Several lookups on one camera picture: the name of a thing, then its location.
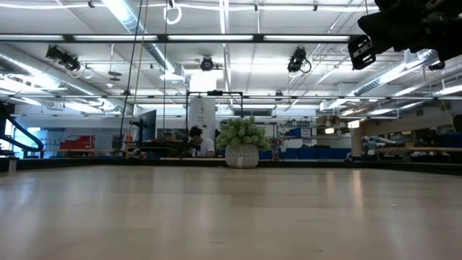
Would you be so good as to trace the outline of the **black background rig frame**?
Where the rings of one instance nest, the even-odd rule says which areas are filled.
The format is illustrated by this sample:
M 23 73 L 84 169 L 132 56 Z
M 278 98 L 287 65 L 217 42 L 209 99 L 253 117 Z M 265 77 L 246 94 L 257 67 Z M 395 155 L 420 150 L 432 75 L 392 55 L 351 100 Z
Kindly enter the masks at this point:
M 240 98 L 240 108 L 243 112 L 243 93 L 224 92 L 221 90 L 210 90 L 206 92 L 187 91 L 186 92 L 186 141 L 189 142 L 189 131 L 193 126 L 199 127 L 203 131 L 203 137 L 209 138 L 214 142 L 216 152 L 216 132 L 217 132 L 217 104 L 219 99 L 231 100 Z

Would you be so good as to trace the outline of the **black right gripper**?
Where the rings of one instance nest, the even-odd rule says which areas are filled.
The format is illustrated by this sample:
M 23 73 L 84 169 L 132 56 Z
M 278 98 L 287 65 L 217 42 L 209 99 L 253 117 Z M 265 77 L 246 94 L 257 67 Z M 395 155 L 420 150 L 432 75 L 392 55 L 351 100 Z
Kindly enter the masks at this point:
M 376 54 L 422 49 L 441 61 L 462 55 L 462 0 L 375 0 L 379 11 L 358 19 Z

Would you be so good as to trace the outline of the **silver ceiling air duct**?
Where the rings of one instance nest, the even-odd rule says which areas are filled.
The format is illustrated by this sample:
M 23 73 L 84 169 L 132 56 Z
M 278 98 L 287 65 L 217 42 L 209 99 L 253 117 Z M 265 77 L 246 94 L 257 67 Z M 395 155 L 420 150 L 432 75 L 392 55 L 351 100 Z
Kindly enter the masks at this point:
M 354 87 L 348 96 L 354 97 L 363 95 L 366 92 L 405 76 L 414 70 L 437 64 L 439 61 L 437 51 L 424 49 L 423 51 L 412 53 L 406 50 L 404 51 L 404 57 L 399 62 L 380 70 L 373 77 L 362 80 Z
M 140 9 L 135 10 L 131 0 L 101 0 L 102 3 L 110 10 L 115 18 L 131 34 L 140 38 L 147 34 L 143 20 L 141 19 Z M 166 58 L 162 49 L 154 43 L 143 42 L 144 50 L 154 59 L 160 69 L 164 72 L 174 72 L 175 68 Z

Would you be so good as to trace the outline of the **black aluminium table frame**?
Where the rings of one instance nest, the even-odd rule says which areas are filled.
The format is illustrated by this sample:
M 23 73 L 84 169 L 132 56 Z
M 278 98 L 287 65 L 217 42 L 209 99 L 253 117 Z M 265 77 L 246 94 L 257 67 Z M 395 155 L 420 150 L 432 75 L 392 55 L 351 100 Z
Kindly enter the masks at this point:
M 40 170 L 96 165 L 122 166 L 167 166 L 219 168 L 227 164 L 222 159 L 194 160 L 192 158 L 171 160 L 130 160 L 110 158 L 68 158 L 68 159 L 15 159 L 17 170 Z M 333 168 L 333 169 L 375 169 L 396 170 L 416 173 L 432 173 L 462 177 L 462 164 L 425 162 L 344 162 L 344 161 L 261 161 L 259 168 Z

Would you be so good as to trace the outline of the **blue storage bin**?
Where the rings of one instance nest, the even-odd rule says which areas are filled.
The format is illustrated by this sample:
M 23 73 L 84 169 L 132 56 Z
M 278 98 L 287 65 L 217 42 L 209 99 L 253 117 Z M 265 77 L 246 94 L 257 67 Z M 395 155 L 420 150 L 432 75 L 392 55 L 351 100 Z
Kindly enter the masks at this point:
M 301 147 L 301 148 L 286 148 L 285 151 L 281 151 L 280 157 L 284 159 L 315 159 L 315 148 Z
M 350 148 L 315 148 L 315 158 L 319 160 L 345 160 Z

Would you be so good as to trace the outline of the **black background monitor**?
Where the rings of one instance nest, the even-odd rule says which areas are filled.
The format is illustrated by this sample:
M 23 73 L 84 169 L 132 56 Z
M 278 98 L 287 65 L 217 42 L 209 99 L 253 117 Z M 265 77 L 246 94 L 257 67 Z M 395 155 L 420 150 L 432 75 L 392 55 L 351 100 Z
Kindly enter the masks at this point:
M 147 141 L 156 138 L 157 111 L 151 110 L 139 116 L 139 139 Z

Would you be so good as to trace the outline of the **black overhead rig beam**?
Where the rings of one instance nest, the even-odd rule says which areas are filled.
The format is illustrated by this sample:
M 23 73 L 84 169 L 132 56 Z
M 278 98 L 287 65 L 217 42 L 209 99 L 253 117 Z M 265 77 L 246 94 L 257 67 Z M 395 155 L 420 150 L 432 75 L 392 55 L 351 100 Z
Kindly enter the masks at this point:
M 24 43 L 349 43 L 357 35 L 277 34 L 6 34 L 0 42 Z

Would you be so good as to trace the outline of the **green succulent in white pot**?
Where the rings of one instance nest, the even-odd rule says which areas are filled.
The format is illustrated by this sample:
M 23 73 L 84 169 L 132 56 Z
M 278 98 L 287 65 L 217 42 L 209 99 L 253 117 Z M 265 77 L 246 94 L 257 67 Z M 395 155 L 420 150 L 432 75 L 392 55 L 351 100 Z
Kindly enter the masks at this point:
M 225 162 L 230 168 L 255 168 L 260 160 L 259 152 L 271 149 L 265 128 L 258 127 L 253 116 L 231 118 L 222 123 L 216 145 L 225 152 Z

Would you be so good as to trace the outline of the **red cart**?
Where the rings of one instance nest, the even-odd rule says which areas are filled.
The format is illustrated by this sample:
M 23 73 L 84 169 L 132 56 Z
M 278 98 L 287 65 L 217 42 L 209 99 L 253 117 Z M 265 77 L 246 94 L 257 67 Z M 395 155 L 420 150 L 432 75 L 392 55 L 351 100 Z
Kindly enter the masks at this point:
M 95 136 L 71 135 L 60 143 L 60 150 L 93 150 L 95 148 Z

